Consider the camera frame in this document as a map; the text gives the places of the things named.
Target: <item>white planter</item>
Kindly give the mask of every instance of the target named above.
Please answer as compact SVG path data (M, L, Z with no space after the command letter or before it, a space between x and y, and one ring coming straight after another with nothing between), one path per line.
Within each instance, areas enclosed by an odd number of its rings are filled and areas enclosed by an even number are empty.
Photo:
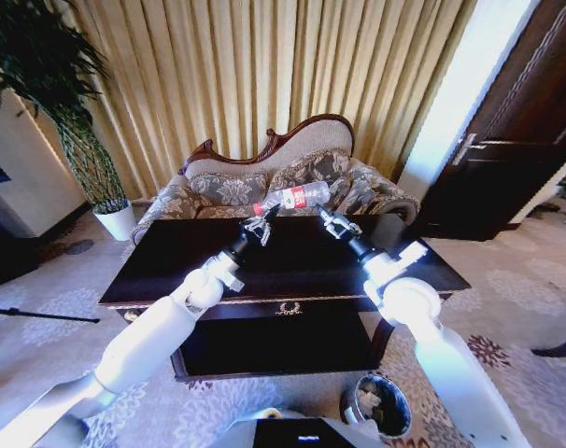
M130 234L135 226L135 217L134 209L129 201L127 202L127 207L119 212L107 215L94 215L116 240L126 241L130 238Z

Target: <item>wall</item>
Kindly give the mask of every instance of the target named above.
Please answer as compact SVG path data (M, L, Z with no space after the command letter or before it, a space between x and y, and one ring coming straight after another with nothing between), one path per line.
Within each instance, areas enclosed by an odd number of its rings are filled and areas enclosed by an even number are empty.
M399 186L420 200L445 167L458 139L539 0L481 0L466 25Z
M79 185L61 164L20 99L5 92L0 110L0 221L16 236L39 236L84 203Z

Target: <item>carpet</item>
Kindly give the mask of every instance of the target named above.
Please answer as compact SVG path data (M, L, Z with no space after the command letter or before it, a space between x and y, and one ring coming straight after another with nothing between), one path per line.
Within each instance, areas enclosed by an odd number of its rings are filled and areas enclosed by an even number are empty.
M563 215L527 218L484 243L430 239L473 288L443 306L441 320L468 343L533 446L566 447L566 358L530 349L566 341L566 225ZM0 428L51 386L98 363L125 327L97 306L132 248L91 214L45 249L39 269L0 286L0 307L97 316L99 324L0 315ZM364 322L372 321L366 315ZM453 428L397 328L379 367L407 396L410 433L395 447L470 446ZM338 400L363 372L176 383L168 362L149 381L89 420L86 447L200 447L237 417L267 406L339 418Z

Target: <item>metal trash can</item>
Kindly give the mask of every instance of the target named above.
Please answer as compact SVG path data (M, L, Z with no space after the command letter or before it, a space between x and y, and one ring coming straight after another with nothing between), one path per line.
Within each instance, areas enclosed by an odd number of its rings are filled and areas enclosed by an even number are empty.
M359 404L358 391L371 392L380 398L371 416L364 415ZM400 388L379 375L367 374L349 388L341 398L341 418L345 423L357 424L372 419L383 441L399 439L410 430L412 412Z

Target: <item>dark wooden table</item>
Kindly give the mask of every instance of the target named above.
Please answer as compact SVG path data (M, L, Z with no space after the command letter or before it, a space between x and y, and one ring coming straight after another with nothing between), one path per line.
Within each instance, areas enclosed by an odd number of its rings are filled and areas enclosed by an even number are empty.
M351 219L373 242L396 255L415 236L397 217ZM192 269L239 234L239 219L155 221L100 304L133 320L168 295ZM406 275L430 283L446 299L470 285L429 248ZM371 340L359 312L376 312L366 279L350 250L326 233L317 217L278 217L266 247L172 356L178 380L360 371L376 368L393 326L383 319Z

